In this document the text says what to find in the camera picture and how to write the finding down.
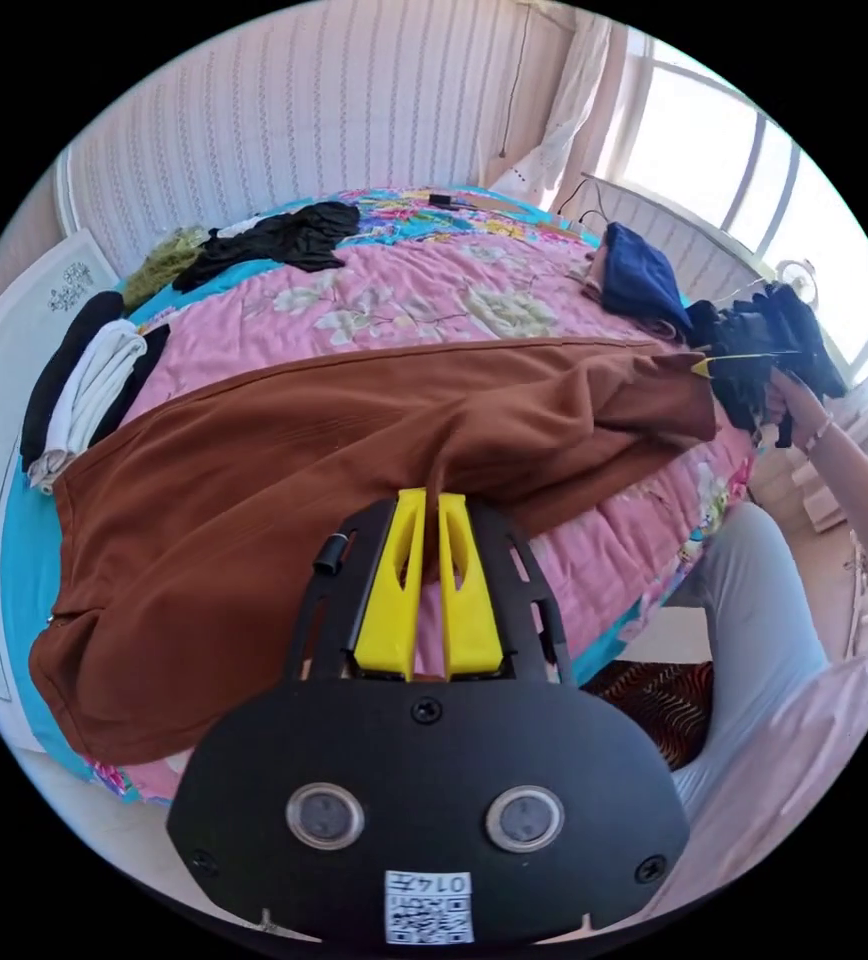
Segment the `yellow gripper fingers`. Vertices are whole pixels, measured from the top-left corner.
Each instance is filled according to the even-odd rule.
[[[465,498],[442,493],[437,513],[445,673],[491,676],[503,652]]]
[[[427,492],[401,490],[354,647],[368,673],[414,676]]]

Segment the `brown garment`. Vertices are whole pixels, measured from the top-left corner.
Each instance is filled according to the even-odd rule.
[[[346,517],[427,486],[550,530],[713,439],[698,359],[654,341],[450,344],[288,364],[165,404],[54,489],[61,589],[34,684],[94,760],[190,748],[280,679],[311,561]]]

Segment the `black device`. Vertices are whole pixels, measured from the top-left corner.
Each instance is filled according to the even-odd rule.
[[[283,682],[190,758],[175,848],[236,916],[379,955],[631,916],[689,835],[666,762],[576,687],[529,546],[463,497],[438,504],[448,682],[414,680],[425,514],[402,491],[328,540]]]

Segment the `window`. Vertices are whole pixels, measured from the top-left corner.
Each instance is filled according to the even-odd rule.
[[[771,269],[809,260],[818,320],[853,383],[868,376],[868,239],[840,194],[777,124],[718,74],[646,39],[639,107],[609,179],[681,208]]]
[[[756,111],[735,97],[655,71],[624,179],[719,224],[744,175],[756,120]],[[719,131],[715,142],[712,127]]]

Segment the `hand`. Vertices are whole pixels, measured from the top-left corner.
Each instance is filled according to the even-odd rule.
[[[807,441],[817,433],[827,420],[824,404],[799,379],[771,370],[771,382],[765,389],[765,404],[771,423],[780,423],[786,413],[794,421],[791,441],[799,450],[804,450]]]

